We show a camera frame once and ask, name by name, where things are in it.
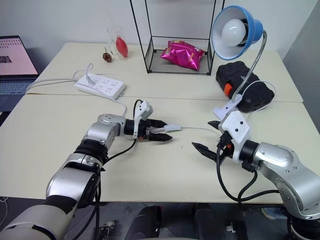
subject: power socket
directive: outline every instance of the power socket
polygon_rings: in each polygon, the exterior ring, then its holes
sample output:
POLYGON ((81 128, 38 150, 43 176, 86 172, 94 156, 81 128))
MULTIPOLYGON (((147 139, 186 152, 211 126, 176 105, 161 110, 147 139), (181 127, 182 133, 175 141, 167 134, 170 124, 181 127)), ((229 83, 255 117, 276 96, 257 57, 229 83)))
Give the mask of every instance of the power socket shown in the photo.
POLYGON ((114 100, 125 93, 124 90, 126 89, 126 85, 123 81, 92 73, 88 73, 88 76, 95 82, 94 85, 89 84, 86 75, 84 75, 74 84, 74 86, 82 92, 101 97, 107 96, 114 100))

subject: desk lamp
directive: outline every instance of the desk lamp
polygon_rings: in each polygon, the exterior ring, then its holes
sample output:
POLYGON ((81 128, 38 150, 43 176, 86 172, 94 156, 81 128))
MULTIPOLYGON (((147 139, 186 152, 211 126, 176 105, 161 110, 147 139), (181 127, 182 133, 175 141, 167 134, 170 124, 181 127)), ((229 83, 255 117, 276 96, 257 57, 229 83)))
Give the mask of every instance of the desk lamp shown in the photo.
POLYGON ((248 10, 238 5, 224 8, 216 17, 211 32, 211 44, 215 53, 223 60, 240 57, 263 36, 258 55, 247 75, 241 77, 243 81, 233 93, 231 100, 224 107, 213 109, 214 114, 222 120, 242 100, 243 96, 239 94, 239 91, 247 83, 260 59, 266 45, 267 32, 259 20, 254 19, 248 10))

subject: black case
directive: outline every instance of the black case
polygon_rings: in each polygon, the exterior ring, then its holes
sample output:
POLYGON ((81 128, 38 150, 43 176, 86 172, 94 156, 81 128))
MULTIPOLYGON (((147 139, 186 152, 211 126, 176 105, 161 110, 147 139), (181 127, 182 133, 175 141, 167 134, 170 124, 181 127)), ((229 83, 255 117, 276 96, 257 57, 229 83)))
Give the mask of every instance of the black case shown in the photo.
MULTIPOLYGON (((229 99, 232 98, 232 95, 242 83, 243 79, 241 76, 245 77, 249 70, 250 69, 242 61, 231 62, 226 65, 219 66, 215 78, 220 84, 222 90, 225 89, 226 84, 230 84, 232 86, 228 95, 229 99)), ((260 79, 257 75, 252 73, 247 83, 240 90, 239 94, 242 94, 250 83, 259 80, 260 79)), ((237 105, 237 107, 241 112, 249 113, 269 104, 274 96, 274 92, 271 91, 264 82, 257 82, 252 84, 245 91, 242 101, 237 105)))

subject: laptop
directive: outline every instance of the laptop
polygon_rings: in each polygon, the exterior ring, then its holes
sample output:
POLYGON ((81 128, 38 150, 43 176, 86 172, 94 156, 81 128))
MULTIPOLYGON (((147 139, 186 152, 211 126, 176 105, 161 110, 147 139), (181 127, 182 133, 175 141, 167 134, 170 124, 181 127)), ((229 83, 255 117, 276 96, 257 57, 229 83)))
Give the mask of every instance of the laptop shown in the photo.
POLYGON ((19 36, 0 36, 0 112, 10 112, 39 76, 19 36))

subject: pink snack bag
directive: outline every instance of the pink snack bag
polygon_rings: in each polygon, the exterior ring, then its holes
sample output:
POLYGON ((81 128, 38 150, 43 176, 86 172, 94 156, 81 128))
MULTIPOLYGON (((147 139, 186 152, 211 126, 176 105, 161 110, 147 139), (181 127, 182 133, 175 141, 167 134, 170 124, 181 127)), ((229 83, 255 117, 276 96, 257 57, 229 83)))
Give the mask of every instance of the pink snack bag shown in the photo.
POLYGON ((160 58, 166 59, 181 67, 198 70, 200 58, 205 51, 196 48, 184 41, 169 41, 168 48, 161 54, 160 58))

